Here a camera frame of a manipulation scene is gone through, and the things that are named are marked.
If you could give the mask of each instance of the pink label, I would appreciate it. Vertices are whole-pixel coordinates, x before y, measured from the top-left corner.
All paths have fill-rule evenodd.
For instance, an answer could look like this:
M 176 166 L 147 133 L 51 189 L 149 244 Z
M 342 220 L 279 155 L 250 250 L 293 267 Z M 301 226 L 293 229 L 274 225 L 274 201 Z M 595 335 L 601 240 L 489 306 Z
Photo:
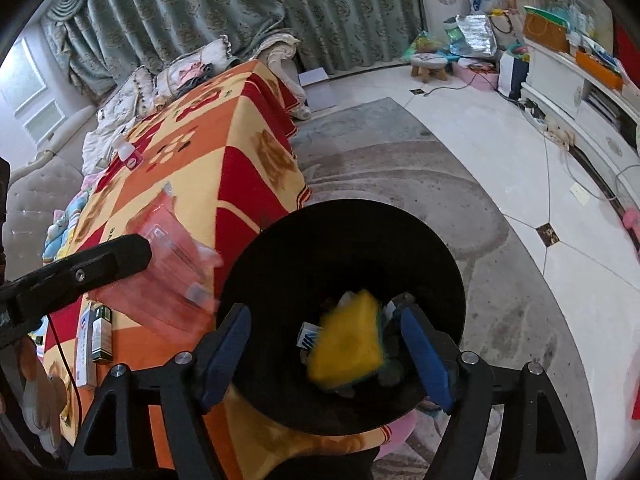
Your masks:
M 144 157 L 142 156 L 142 153 L 140 153 L 138 150 L 134 150 L 133 153 L 131 153 L 131 155 L 129 155 L 129 158 L 126 160 L 126 162 L 124 164 L 125 164 L 125 166 L 127 168 L 129 168 L 131 171 L 133 171 L 140 164 L 142 164 L 143 160 L 144 160 Z

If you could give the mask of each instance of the black diamond tile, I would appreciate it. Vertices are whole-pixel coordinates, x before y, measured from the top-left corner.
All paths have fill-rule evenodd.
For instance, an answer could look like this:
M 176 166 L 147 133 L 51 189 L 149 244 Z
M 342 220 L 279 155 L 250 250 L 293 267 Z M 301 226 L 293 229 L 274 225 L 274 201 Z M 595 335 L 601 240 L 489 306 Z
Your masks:
M 557 244 L 560 241 L 558 235 L 551 227 L 551 224 L 541 225 L 536 229 L 538 231 L 538 235 L 542 238 L 546 247 L 551 247 L 553 244 Z

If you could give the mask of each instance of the small wooden stool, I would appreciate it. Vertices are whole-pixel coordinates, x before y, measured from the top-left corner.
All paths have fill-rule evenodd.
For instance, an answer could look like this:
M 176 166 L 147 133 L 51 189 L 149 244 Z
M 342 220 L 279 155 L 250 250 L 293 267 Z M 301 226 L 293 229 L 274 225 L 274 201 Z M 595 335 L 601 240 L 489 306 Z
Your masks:
M 447 80 L 447 72 L 444 70 L 448 61 L 447 58 L 436 54 L 415 54 L 411 56 L 411 76 L 422 77 L 422 82 L 427 83 L 433 75 L 440 81 Z

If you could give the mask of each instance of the metal bolt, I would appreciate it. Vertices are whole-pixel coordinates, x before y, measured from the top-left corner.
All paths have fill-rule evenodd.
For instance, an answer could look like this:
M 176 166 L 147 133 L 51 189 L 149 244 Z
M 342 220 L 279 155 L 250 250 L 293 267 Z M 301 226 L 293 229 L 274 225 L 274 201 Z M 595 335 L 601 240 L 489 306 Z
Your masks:
M 124 375 L 124 373 L 127 371 L 127 365 L 115 365 L 112 369 L 111 369 L 111 375 L 114 377 L 120 377 L 122 375 Z
M 475 365 L 480 360 L 480 358 L 478 357 L 478 354 L 476 354 L 475 352 L 469 352 L 469 351 L 462 352 L 461 358 L 462 358 L 462 362 L 468 365 Z
M 529 370 L 529 372 L 531 372 L 534 375 L 540 375 L 542 372 L 545 371 L 545 369 L 542 367 L 542 365 L 540 363 L 535 362 L 535 361 L 530 362 L 527 365 L 527 369 Z
M 193 359 L 190 352 L 180 352 L 175 358 L 174 361 L 179 365 L 186 365 L 191 362 Z

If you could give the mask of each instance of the gray rug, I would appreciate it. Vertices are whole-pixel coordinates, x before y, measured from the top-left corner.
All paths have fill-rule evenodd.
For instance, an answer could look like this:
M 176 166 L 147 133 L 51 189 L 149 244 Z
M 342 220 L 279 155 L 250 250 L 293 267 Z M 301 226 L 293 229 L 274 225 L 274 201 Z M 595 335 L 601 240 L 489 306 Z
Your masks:
M 491 198 L 444 145 L 390 98 L 300 124 L 292 138 L 311 202 L 367 198 L 428 224 L 454 255 L 465 283 L 463 349 L 489 364 L 547 370 L 567 412 L 588 478 L 596 425 L 584 368 L 562 312 L 526 248 Z M 476 480 L 488 479 L 502 410 L 494 407 Z M 422 410 L 398 452 L 375 463 L 377 479 L 422 479 L 447 416 Z

